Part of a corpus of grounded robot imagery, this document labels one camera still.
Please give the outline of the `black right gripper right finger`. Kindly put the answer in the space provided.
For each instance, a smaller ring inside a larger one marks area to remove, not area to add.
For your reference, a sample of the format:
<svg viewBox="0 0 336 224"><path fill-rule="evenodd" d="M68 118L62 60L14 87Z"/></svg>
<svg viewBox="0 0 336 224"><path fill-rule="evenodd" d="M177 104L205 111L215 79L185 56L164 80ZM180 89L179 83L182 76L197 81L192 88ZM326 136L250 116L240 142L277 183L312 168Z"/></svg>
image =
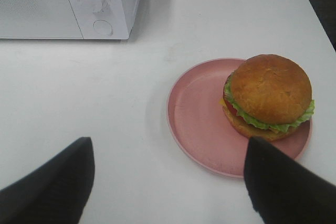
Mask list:
<svg viewBox="0 0 336 224"><path fill-rule="evenodd" d="M335 223L335 185L261 137L251 137L244 181L264 223Z"/></svg>

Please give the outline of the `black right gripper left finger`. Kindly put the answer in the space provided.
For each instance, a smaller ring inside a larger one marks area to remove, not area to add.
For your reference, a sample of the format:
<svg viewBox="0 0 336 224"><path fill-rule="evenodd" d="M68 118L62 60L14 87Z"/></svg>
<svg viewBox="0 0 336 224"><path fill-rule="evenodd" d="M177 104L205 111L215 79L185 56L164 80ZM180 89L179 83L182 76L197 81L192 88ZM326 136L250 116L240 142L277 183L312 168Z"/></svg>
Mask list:
<svg viewBox="0 0 336 224"><path fill-rule="evenodd" d="M81 137L1 190L1 223L79 223L93 183L92 140Z"/></svg>

